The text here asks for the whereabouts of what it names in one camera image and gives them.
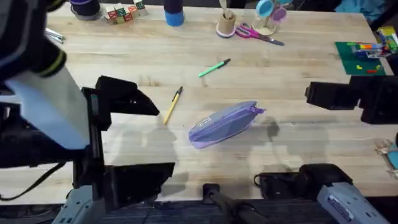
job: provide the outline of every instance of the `blue object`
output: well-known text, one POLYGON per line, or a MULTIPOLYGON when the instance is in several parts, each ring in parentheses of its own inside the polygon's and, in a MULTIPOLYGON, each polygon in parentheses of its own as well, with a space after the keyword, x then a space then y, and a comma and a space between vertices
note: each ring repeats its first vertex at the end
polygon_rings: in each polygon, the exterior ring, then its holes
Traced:
POLYGON ((377 19, 386 9, 385 0, 342 0, 336 12, 362 13, 367 20, 377 19))
POLYGON ((274 10, 274 3, 271 0, 261 0, 257 3, 256 11, 259 17, 267 17, 274 10))
POLYGON ((389 152, 387 157, 394 169, 398 169, 398 151, 389 152))
POLYGON ((180 26, 184 23, 184 12, 178 12, 175 14, 168 13, 164 11, 164 14, 166 16, 166 23, 169 26, 180 26))
POLYGON ((281 4, 287 4, 287 3, 292 3, 293 0, 279 0, 279 3, 281 4))
POLYGON ((256 104, 256 101, 245 101, 213 113, 189 131, 189 140, 195 148, 201 149, 239 134, 265 111, 256 104))

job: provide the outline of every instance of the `green mat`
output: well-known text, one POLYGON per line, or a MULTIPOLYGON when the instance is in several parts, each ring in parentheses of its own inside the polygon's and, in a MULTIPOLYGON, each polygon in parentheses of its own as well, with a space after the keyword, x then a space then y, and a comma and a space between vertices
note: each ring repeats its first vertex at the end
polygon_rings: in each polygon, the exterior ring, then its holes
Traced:
POLYGON ((386 75, 378 58, 358 58, 351 50, 352 42, 335 42, 341 62, 347 75, 386 75), (367 70, 376 70, 376 73, 366 73, 367 70))

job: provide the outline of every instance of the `wooden blocks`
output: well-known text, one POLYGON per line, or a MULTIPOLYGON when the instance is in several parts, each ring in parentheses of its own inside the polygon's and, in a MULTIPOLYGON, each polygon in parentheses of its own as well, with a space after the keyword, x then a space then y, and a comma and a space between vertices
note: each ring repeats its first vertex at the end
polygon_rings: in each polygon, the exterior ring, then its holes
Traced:
POLYGON ((124 17, 123 17, 123 16, 118 16, 118 17, 116 18, 116 22, 117 22, 118 24, 124 23, 124 22, 125 22, 124 17))
POLYGON ((105 8, 105 11, 106 11, 106 15, 108 15, 108 17, 110 19, 116 19, 117 16, 118 16, 118 14, 116 13, 116 10, 115 10, 115 8, 113 6, 107 6, 105 8))
POLYGON ((132 14, 131 12, 127 12, 126 15, 124 15, 124 21, 130 21, 132 20, 132 14))
POLYGON ((107 15, 107 14, 105 14, 104 15, 104 17, 105 17, 105 19, 106 19, 106 21, 109 23, 109 24, 116 24, 117 22, 116 22, 116 18, 115 19, 111 19, 110 17, 109 17, 109 15, 107 15))
POLYGON ((123 6, 122 6, 121 3, 117 3, 117 4, 114 6, 114 8, 115 8, 115 10, 116 10, 116 13, 118 14, 118 17, 123 17, 123 16, 126 15, 126 12, 125 12, 125 10, 124 10, 124 8, 123 8, 123 6))
POLYGON ((130 6, 127 8, 129 12, 131 13, 133 18, 138 18, 139 17, 139 11, 137 10, 136 6, 130 6))
POLYGON ((142 2, 142 0, 136 0, 135 3, 136 3, 136 7, 137 7, 137 9, 139 11, 139 15, 140 16, 148 15, 147 9, 145 8, 145 5, 142 2))
POLYGON ((104 18, 109 24, 122 24, 131 21, 133 18, 148 15, 142 0, 137 0, 136 5, 124 7, 121 3, 105 8, 104 18))

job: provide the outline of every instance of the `purple pencil case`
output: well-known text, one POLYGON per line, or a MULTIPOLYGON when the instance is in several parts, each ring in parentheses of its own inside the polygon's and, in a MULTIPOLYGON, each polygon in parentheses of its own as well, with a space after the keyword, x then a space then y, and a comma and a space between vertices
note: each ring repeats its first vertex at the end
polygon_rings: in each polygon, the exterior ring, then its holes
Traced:
POLYGON ((256 101, 245 101, 213 113, 189 131, 189 140, 195 148, 201 149, 239 134, 265 111, 256 108, 256 104, 256 101))

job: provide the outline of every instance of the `pen holder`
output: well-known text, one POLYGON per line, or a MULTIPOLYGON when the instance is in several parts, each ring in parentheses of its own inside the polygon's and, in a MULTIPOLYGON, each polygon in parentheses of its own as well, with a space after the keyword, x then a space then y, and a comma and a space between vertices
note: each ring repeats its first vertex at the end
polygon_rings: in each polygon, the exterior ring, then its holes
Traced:
POLYGON ((234 12, 230 13, 230 17, 226 18, 224 13, 221 14, 220 19, 216 26, 217 34, 220 37, 230 38, 235 34, 235 21, 236 15, 234 12))

